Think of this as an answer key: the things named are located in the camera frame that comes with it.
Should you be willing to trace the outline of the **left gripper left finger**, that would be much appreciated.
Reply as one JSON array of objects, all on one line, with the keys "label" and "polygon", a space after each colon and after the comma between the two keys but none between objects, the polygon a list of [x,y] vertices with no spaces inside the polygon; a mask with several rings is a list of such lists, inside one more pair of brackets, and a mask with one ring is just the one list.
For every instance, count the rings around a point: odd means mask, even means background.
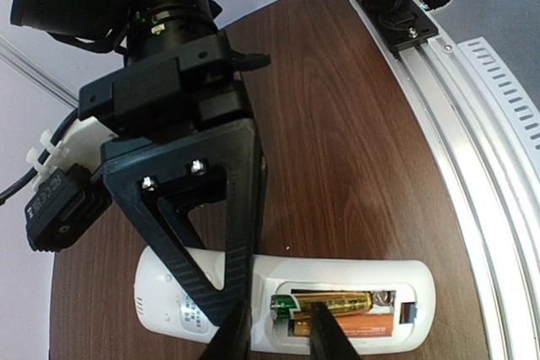
[{"label": "left gripper left finger", "polygon": [[241,300],[208,343],[201,360],[249,359],[251,353],[251,305]]}]

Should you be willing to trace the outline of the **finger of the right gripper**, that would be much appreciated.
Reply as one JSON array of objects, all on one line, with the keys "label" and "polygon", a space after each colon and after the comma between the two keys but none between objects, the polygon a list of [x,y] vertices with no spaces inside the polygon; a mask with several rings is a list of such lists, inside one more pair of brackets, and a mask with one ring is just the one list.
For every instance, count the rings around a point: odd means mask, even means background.
[{"label": "finger of the right gripper", "polygon": [[251,169],[250,179],[250,200],[249,200],[249,241],[248,252],[252,259],[259,251],[261,243],[261,231],[263,223],[263,213],[266,201],[267,190],[267,160],[261,154]]},{"label": "finger of the right gripper", "polygon": [[251,295],[257,247],[257,126],[120,137],[101,148],[113,201],[216,326]]}]

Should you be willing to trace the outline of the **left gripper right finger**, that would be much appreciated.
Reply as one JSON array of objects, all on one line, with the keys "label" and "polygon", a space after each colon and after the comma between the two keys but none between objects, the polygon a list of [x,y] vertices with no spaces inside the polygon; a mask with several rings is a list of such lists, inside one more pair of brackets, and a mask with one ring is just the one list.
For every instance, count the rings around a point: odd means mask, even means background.
[{"label": "left gripper right finger", "polygon": [[360,359],[360,355],[324,303],[313,303],[310,314],[310,359]]}]

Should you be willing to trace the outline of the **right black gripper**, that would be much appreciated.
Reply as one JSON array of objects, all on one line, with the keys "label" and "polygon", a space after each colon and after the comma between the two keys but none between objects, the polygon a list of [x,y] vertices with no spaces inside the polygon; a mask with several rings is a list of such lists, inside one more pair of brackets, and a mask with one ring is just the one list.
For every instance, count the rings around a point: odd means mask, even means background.
[{"label": "right black gripper", "polygon": [[235,51],[213,0],[13,0],[10,22],[124,66],[84,85],[78,123],[98,144],[137,138],[211,135],[246,144],[259,138],[243,72],[264,54]]}]

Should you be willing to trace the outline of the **orange battery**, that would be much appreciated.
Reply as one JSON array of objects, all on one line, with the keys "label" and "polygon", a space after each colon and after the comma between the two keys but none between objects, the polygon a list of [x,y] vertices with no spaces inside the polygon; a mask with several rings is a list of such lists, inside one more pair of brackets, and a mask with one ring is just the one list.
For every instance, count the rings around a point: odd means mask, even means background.
[{"label": "orange battery", "polygon": [[[336,321],[347,337],[371,338],[387,337],[393,332],[392,314],[358,314],[337,317]],[[288,336],[308,337],[311,333],[311,320],[291,320]]]}]

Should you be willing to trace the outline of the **gold green battery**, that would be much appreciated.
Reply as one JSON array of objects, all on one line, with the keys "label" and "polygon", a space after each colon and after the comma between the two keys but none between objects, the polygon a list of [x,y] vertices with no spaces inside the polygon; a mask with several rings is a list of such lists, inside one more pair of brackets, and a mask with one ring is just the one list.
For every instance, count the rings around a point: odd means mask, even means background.
[{"label": "gold green battery", "polygon": [[274,320],[306,320],[317,303],[337,316],[367,313],[374,306],[369,292],[275,294],[270,300],[270,314]]}]

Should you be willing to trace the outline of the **white remote control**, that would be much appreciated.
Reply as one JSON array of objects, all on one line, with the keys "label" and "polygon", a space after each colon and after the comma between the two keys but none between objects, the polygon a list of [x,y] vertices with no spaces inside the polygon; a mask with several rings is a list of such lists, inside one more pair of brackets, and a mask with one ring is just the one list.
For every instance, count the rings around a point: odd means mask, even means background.
[{"label": "white remote control", "polygon": [[[435,316],[435,282],[421,261],[256,255],[253,271],[256,352],[307,354],[314,302],[327,306],[360,355],[412,351]],[[208,343],[218,330],[150,248],[138,262],[134,302],[152,332]]]}]

